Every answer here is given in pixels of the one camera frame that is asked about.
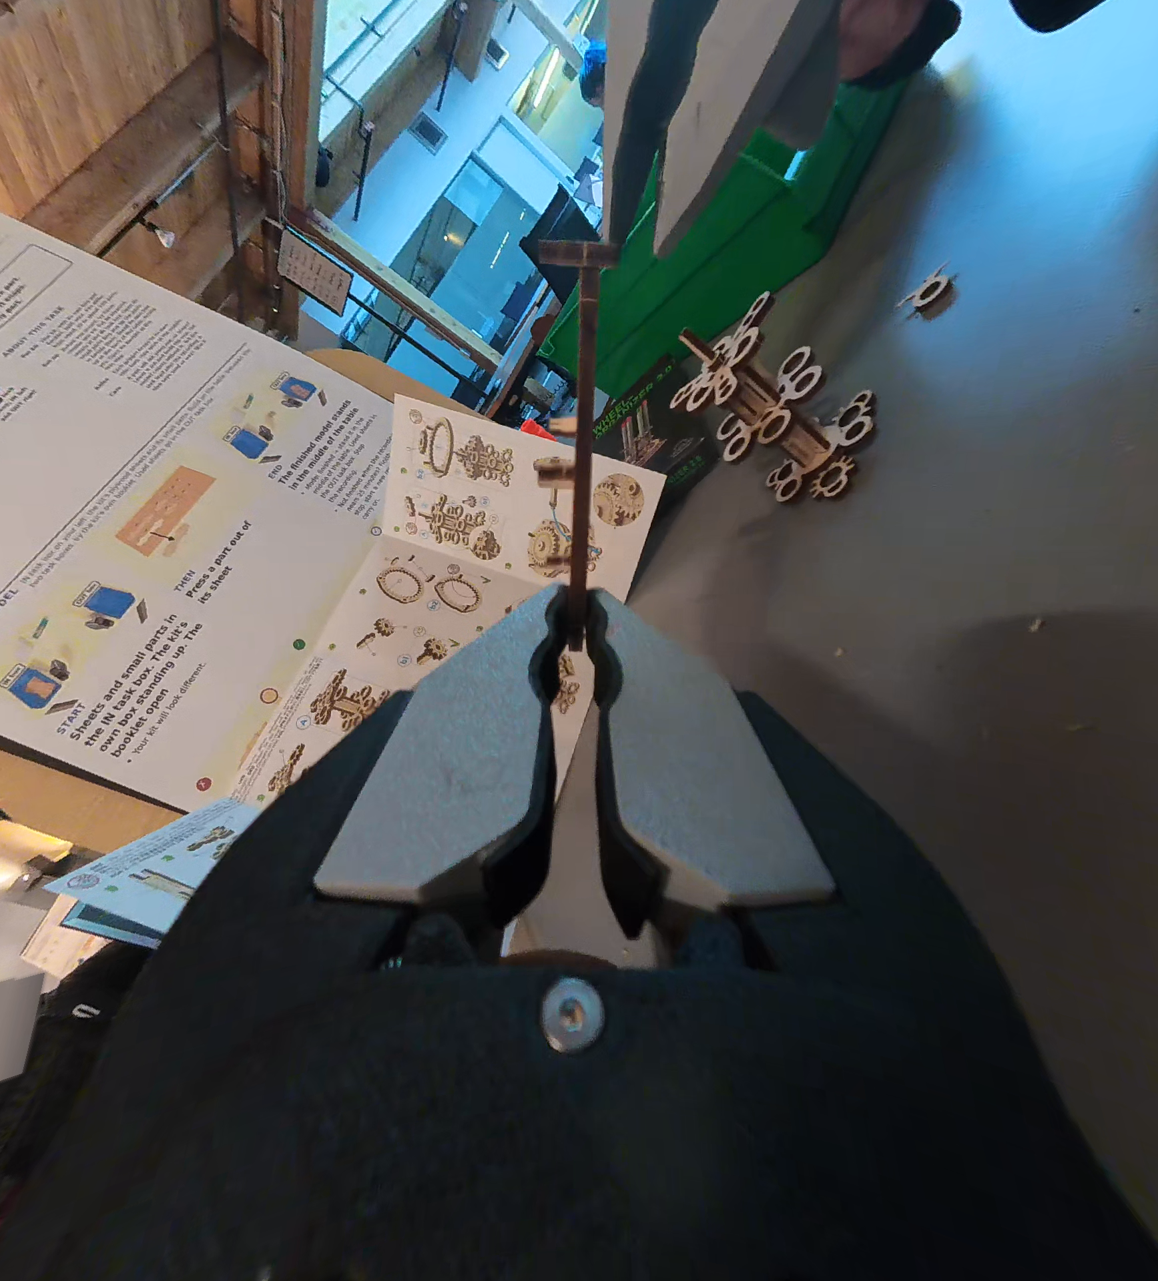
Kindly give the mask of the green plastic box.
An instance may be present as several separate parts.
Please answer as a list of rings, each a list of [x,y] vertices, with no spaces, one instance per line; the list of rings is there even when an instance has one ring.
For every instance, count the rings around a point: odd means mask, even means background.
[[[601,283],[597,388],[626,394],[680,332],[713,339],[753,300],[796,280],[828,252],[898,108],[908,81],[844,85],[813,148],[754,132],[716,197],[666,257],[654,253],[657,169],[618,267]]]

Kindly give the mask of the dark model kit box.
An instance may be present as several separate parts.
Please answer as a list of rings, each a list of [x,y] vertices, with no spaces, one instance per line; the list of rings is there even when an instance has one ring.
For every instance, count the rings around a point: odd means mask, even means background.
[[[664,478],[662,510],[681,504],[718,462],[705,419],[673,406],[690,379],[677,358],[662,356],[594,424],[597,455]]]

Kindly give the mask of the white printed instruction board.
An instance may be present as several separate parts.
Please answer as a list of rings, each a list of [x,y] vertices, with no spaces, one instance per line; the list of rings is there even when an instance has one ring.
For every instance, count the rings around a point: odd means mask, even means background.
[[[194,811],[333,743],[396,403],[0,213],[0,749]]]

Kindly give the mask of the person's right hand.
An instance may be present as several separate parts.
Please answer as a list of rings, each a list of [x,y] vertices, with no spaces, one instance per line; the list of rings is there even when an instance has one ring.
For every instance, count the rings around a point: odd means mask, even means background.
[[[858,81],[881,67],[920,24],[928,1],[842,1],[840,80]]]

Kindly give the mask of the light blue leaflet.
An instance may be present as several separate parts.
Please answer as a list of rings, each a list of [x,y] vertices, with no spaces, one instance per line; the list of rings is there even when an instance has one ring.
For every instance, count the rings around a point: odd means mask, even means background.
[[[259,814],[258,806],[219,799],[66,873],[46,890],[71,901],[65,927],[154,950]]]

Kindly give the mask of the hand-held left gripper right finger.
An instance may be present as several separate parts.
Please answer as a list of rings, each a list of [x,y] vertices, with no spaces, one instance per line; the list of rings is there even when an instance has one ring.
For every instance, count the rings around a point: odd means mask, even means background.
[[[604,590],[589,596],[600,863],[614,910],[764,910],[834,878],[740,696]]]

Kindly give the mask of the small wooden gear part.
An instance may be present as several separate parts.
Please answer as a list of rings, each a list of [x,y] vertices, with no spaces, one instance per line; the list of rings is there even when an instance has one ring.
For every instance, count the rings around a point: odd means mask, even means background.
[[[959,297],[957,273],[948,261],[932,271],[915,289],[901,297],[897,311],[905,320],[933,322],[956,303]]]

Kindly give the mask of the small hanging sign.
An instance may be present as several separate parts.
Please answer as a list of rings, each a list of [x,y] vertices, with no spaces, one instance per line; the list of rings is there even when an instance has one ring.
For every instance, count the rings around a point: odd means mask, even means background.
[[[290,225],[281,232],[278,272],[329,312],[345,315],[356,273]]]

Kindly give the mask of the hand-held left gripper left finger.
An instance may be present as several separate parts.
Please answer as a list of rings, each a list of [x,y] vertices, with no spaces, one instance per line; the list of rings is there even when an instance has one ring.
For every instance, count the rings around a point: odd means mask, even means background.
[[[315,874],[361,902],[532,902],[552,869],[568,588],[420,682]]]

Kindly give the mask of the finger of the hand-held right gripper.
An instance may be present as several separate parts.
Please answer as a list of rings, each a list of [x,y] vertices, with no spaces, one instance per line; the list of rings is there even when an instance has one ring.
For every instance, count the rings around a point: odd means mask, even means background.
[[[654,253],[670,256],[754,132],[813,144],[838,93],[836,1],[720,1],[698,37],[661,153]]]
[[[638,88],[653,9],[653,1],[613,1],[608,15],[604,236],[614,247],[636,224],[657,152],[649,99]]]

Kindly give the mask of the folded model assembly booklet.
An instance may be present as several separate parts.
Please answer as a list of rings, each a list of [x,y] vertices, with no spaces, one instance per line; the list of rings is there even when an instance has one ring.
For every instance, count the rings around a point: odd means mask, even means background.
[[[273,803],[385,700],[569,580],[574,443],[401,395],[364,564],[245,761],[233,797]]]

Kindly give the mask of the wooden gear model assembly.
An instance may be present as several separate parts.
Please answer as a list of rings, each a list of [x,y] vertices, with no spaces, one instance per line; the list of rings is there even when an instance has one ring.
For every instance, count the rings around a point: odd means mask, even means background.
[[[813,347],[794,347],[774,370],[762,362],[764,326],[777,299],[774,291],[761,292],[732,328],[712,340],[682,328],[680,343],[700,362],[700,371],[670,406],[690,415],[724,412],[716,442],[725,463],[742,462],[757,446],[778,450],[781,460],[765,479],[777,503],[804,496],[837,502],[850,488],[857,454],[876,430],[877,394],[858,392],[828,420],[814,415],[810,400],[825,383],[825,368]]]

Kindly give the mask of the thin T-shaped wooden part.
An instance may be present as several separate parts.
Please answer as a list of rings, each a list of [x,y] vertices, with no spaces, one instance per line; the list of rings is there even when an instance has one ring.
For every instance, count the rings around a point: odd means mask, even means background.
[[[574,652],[586,646],[589,535],[593,499],[593,443],[598,362],[601,280],[606,269],[620,264],[620,248],[605,241],[541,240],[542,265],[574,268],[578,272],[578,370],[574,462],[566,474],[573,490],[573,524],[566,588],[566,643]]]

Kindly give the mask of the round cardboard sheet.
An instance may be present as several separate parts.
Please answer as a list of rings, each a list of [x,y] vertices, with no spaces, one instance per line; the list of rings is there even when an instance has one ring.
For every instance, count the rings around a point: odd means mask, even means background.
[[[113,854],[177,822],[182,811],[0,749],[0,810],[74,846]]]

